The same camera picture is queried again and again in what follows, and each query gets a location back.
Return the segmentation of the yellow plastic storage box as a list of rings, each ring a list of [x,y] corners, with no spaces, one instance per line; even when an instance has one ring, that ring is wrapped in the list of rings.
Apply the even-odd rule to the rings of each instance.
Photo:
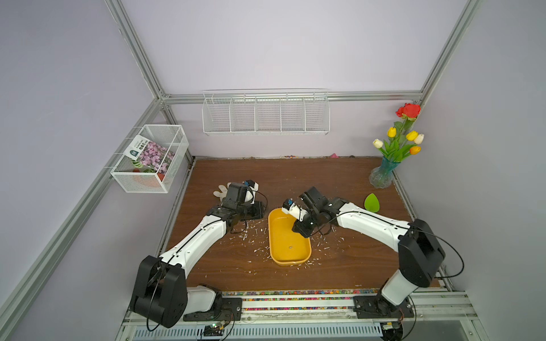
[[[270,257],[281,267],[304,264],[311,257],[310,240],[292,231],[296,221],[281,208],[274,209],[268,216]]]

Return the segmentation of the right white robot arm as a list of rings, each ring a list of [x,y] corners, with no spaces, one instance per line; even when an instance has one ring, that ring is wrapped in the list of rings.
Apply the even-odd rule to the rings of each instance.
[[[304,207],[287,199],[282,211],[296,219],[292,231],[302,237],[310,238],[324,225],[332,224],[364,234],[398,253],[398,270],[368,304],[378,314],[399,308],[418,288],[427,288],[441,279],[437,272],[446,253],[440,243],[446,240],[433,233],[425,221],[387,218],[341,197],[328,199],[315,187],[301,194],[300,199]]]

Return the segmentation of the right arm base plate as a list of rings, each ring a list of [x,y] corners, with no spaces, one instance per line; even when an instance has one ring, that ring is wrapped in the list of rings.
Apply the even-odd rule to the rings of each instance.
[[[408,296],[400,305],[393,305],[380,294],[375,296],[354,296],[354,309],[358,319],[396,319],[414,318],[415,309]]]

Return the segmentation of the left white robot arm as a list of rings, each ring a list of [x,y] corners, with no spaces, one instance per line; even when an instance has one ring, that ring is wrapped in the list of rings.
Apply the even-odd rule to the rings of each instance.
[[[183,317],[213,320],[233,313],[223,308],[222,291],[206,285],[189,287],[187,278],[200,258],[240,222],[264,217],[253,180],[229,183],[220,204],[212,207],[194,230],[158,257],[139,265],[129,309],[158,326],[171,328]]]

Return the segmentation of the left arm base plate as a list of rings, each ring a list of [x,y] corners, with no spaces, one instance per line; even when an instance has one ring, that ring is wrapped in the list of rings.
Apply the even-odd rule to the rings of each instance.
[[[184,322],[239,321],[243,312],[241,298],[220,297],[215,300],[211,309],[205,312],[194,312],[183,316]]]

